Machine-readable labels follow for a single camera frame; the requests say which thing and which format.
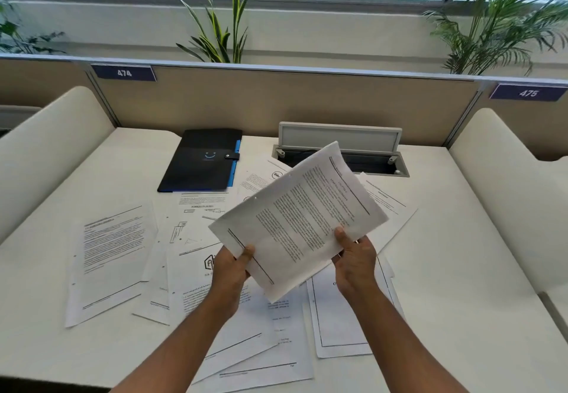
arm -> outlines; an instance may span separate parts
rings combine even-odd
[[[254,248],[247,247],[235,260],[222,247],[203,302],[112,393],[185,393],[217,333],[238,309],[253,253]]]
[[[377,252],[368,237],[352,242],[335,231],[344,250],[332,260],[339,291],[351,305],[392,393],[466,393],[465,388],[420,343],[379,289]]]

hand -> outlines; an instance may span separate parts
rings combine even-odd
[[[223,318],[223,322],[231,318],[238,309],[238,302],[249,273],[246,264],[252,259],[254,246],[246,246],[237,259],[224,246],[219,250],[213,262],[213,280],[205,298],[214,311]]]
[[[343,251],[331,259],[335,265],[335,282],[351,304],[358,296],[378,289],[375,280],[377,251],[366,236],[359,239],[359,242],[353,242],[345,234],[343,227],[335,229],[335,239],[343,247]]]

right hand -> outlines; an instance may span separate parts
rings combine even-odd
[[[335,239],[343,247],[343,251],[331,259],[335,265],[335,282],[345,299],[352,303],[358,296],[378,288],[375,280],[377,251],[367,236],[353,242],[343,227],[335,229]]]

black folder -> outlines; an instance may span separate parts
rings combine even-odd
[[[242,130],[186,130],[158,187],[172,191],[220,191],[232,186]]]

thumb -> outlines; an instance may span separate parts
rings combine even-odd
[[[241,265],[244,269],[248,264],[248,262],[251,261],[253,255],[254,255],[254,246],[247,245],[243,249],[243,253],[240,256],[238,256],[237,263]]]

